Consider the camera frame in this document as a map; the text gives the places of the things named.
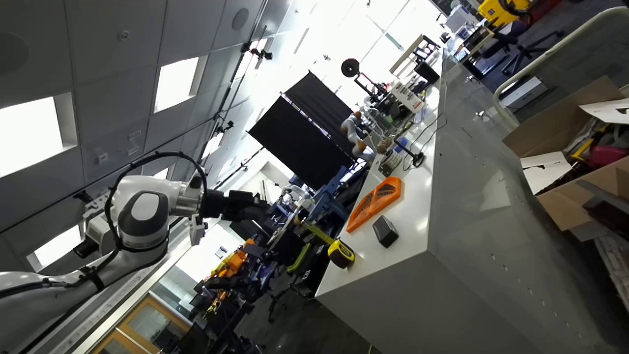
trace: ceiling light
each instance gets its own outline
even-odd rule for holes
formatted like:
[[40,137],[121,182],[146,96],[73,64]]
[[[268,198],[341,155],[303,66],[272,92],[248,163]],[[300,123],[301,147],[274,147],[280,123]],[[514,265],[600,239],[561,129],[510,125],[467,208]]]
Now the ceiling light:
[[48,265],[68,255],[75,245],[81,243],[81,239],[83,237],[79,226],[62,232],[34,251],[38,261],[32,261],[32,265],[36,267],[36,271],[46,269]]
[[62,153],[56,98],[0,108],[0,176]]
[[199,56],[164,64],[156,94],[156,112],[191,98]]

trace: wire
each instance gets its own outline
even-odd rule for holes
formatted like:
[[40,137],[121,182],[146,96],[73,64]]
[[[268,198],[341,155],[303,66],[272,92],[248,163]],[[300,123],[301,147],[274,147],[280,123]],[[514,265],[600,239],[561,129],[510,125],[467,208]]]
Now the wire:
[[437,129],[433,129],[431,137],[421,145],[421,149],[425,149],[425,147],[433,141],[433,137],[437,135],[437,131],[443,129],[445,125],[449,125],[449,121],[451,121],[451,119],[445,117],[445,123],[439,123]]
[[429,127],[435,125],[437,121],[439,121],[439,117],[435,117],[429,125],[425,125],[425,127],[419,131],[419,135],[415,137],[415,141],[419,141],[419,137],[423,137],[425,131],[429,131]]

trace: window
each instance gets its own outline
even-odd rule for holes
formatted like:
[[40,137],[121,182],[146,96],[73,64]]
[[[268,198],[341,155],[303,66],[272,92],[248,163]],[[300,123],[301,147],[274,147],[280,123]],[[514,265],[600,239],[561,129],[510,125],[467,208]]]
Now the window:
[[388,35],[384,35],[364,58],[362,68],[376,82],[392,82],[394,74],[390,68],[402,55],[404,51]]
[[34,253],[28,255],[28,261],[36,271],[46,269],[48,265],[56,263],[64,255],[68,255],[75,245],[81,243],[81,230],[79,224],[62,232],[54,239],[40,245]]
[[433,1],[410,1],[392,23],[390,35],[396,37],[404,49],[412,47],[421,33],[437,41],[445,31],[437,21],[439,13]]
[[[68,98],[70,104],[60,106],[60,114],[75,119],[72,94]],[[75,143],[73,121],[58,117],[54,96],[0,108],[0,176],[50,159]]]
[[203,70],[197,70],[197,66],[203,62],[205,58],[199,60],[199,56],[193,56],[164,64],[160,68],[156,112],[182,104],[184,100],[189,100],[197,94],[195,86],[199,84],[195,84],[195,76],[199,82]]
[[329,45],[333,49],[331,56],[337,60],[345,60],[349,56],[362,60],[378,37],[382,37],[382,29],[362,11],[353,11]]
[[156,178],[170,178],[170,171],[172,171],[172,167],[166,167],[166,169],[158,171],[154,176]]
[[225,133],[213,135],[213,139],[203,149],[203,159],[207,159],[209,155],[213,155],[221,147],[223,135]]
[[244,239],[239,233],[219,224],[178,261],[178,267],[195,281],[205,279],[223,257],[235,253],[243,243]]

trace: chair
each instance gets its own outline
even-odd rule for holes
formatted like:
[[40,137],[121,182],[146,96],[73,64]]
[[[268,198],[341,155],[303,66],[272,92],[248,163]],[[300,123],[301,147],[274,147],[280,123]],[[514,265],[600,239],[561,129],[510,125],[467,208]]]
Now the chair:
[[[518,49],[518,53],[508,60],[504,66],[504,74],[512,76],[520,68],[524,68],[526,62],[533,60],[541,53],[549,51],[553,45],[551,39],[563,39],[565,31],[551,31],[539,39],[535,39],[531,45],[522,45],[520,35],[526,33],[533,25],[533,13],[531,13],[531,0],[486,0],[482,5],[478,5],[478,13],[488,21],[490,27],[496,29],[496,37],[508,51],[512,47]],[[502,27],[516,23],[520,19],[528,19],[529,25],[526,25],[522,31],[512,29],[510,33],[500,33]]]
[[288,261],[288,257],[284,257],[284,261],[280,261],[280,263],[286,263],[286,273],[292,277],[292,281],[276,294],[270,292],[272,304],[270,304],[268,322],[276,322],[276,318],[274,318],[276,308],[288,292],[294,291],[294,292],[300,292],[301,296],[313,296],[313,292],[323,277],[323,271],[327,269],[327,263],[329,263],[327,245],[321,243],[311,233],[303,233],[300,239],[305,239],[305,241],[301,243],[298,253],[296,251],[292,253],[294,255],[292,261]]

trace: ceiling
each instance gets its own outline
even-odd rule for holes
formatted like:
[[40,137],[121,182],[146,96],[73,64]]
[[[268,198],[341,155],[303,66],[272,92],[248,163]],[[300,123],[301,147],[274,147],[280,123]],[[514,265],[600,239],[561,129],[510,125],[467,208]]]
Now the ceiling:
[[[152,151],[201,157],[223,96],[231,86],[237,92],[231,80],[243,45],[278,35],[280,62],[280,45],[298,25],[290,9],[290,0],[0,1],[0,51],[9,53],[0,60],[3,100],[72,92],[79,137],[77,145],[0,178],[0,269],[30,269],[26,253],[81,218],[75,194],[103,192],[130,161]],[[160,66],[189,56],[207,56],[197,94],[156,114]],[[235,131],[260,110],[248,98],[252,90],[241,88],[237,98],[244,104],[223,114],[237,121]],[[191,173],[174,159],[144,173],[170,165],[172,178]]]

